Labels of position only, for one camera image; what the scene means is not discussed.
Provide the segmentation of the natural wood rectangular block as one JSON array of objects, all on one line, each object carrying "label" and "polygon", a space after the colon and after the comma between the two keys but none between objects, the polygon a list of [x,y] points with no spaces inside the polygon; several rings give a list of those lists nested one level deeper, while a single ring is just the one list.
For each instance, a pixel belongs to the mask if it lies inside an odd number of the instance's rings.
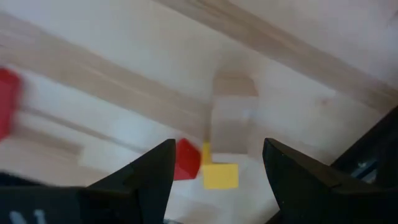
[{"label": "natural wood rectangular block", "polygon": [[258,96],[250,77],[222,74],[213,79],[210,144],[215,162],[241,163],[248,156]]}]

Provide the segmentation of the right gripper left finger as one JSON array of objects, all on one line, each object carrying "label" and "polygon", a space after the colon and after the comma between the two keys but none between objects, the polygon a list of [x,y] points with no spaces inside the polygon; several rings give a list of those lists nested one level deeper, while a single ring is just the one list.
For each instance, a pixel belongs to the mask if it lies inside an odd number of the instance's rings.
[{"label": "right gripper left finger", "polygon": [[81,194],[83,224],[164,224],[176,140],[167,139]]}]

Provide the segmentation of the black aluminium table frame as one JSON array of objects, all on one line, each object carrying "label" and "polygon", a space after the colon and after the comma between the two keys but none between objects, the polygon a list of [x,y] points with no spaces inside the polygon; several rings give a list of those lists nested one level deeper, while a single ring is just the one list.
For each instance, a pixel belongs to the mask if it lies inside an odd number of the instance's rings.
[{"label": "black aluminium table frame", "polygon": [[398,188],[398,106],[388,112],[331,166],[378,187]]}]

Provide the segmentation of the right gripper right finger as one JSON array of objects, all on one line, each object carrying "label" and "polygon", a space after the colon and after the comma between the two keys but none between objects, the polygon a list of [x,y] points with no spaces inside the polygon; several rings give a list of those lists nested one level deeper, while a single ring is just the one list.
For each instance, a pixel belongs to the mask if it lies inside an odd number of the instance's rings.
[{"label": "right gripper right finger", "polygon": [[284,223],[370,224],[382,221],[378,189],[281,142],[264,141],[263,161]]}]

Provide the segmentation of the yellow rectangular block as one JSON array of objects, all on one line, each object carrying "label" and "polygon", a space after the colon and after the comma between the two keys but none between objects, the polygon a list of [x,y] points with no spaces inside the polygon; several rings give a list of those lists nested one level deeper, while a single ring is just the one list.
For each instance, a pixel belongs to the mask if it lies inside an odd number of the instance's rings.
[{"label": "yellow rectangular block", "polygon": [[239,187],[239,165],[214,163],[209,142],[204,142],[202,145],[201,170],[205,189],[228,190]]}]

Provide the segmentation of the large red rectangular block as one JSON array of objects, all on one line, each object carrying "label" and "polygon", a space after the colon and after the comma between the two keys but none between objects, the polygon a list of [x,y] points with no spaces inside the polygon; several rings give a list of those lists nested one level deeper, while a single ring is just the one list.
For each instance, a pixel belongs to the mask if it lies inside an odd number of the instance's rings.
[{"label": "large red rectangular block", "polygon": [[0,141],[8,137],[19,100],[21,79],[12,70],[0,67]]}]

